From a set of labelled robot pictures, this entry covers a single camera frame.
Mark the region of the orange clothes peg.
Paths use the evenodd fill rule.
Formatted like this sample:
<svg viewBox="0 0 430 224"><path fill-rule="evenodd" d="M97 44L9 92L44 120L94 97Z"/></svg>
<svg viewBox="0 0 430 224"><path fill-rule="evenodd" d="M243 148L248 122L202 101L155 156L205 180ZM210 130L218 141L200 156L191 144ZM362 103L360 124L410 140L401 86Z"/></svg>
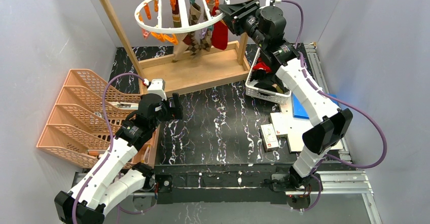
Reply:
<svg viewBox="0 0 430 224"><path fill-rule="evenodd" d="M152 32L152 31L150 32L150 34L154 38L158 39L161 42L170 42L170 43L172 43L174 45L178 45L179 44L178 39L177 39L177 37L176 37L175 34L172 34L171 36L169 36L169 35L164 34L164 33L156 33L156 32Z"/></svg>

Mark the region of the black sock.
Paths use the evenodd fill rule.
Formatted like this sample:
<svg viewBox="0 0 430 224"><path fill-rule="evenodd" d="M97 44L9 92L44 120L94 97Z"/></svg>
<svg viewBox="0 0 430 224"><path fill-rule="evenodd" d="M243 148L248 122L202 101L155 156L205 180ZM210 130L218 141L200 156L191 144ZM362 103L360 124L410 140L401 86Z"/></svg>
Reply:
<svg viewBox="0 0 430 224"><path fill-rule="evenodd" d="M264 70L253 70L250 81L255 82L254 87L259 89L280 94L290 91L274 73L266 73Z"/></svg>

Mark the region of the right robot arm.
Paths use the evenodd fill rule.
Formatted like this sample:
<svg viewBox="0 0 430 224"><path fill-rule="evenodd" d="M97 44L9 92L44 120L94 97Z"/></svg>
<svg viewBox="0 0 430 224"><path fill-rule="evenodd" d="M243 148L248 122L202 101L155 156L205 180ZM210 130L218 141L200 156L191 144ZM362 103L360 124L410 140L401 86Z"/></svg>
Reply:
<svg viewBox="0 0 430 224"><path fill-rule="evenodd" d="M346 133L352 112L342 110L316 87L303 65L303 55L284 38L286 19L274 0L262 7L259 0L220 4L223 21L235 35L246 33L260 48L262 61L297 97L307 112L312 128L302 135L304 147L290 167L288 183L306 186L318 163Z"/></svg>

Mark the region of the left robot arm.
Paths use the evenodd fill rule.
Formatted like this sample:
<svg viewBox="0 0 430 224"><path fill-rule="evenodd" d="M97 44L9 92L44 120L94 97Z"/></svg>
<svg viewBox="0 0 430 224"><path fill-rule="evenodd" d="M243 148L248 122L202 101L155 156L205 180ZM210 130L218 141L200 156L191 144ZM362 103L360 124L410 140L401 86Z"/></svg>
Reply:
<svg viewBox="0 0 430 224"><path fill-rule="evenodd" d="M153 137L160 123L182 118L178 93L169 98L155 93L142 95L138 109L126 117L94 167L68 192L60 191L56 195L54 203L60 221L103 223L114 207L143 188L146 179L153 176L151 167L139 162L116 179L125 164Z"/></svg>

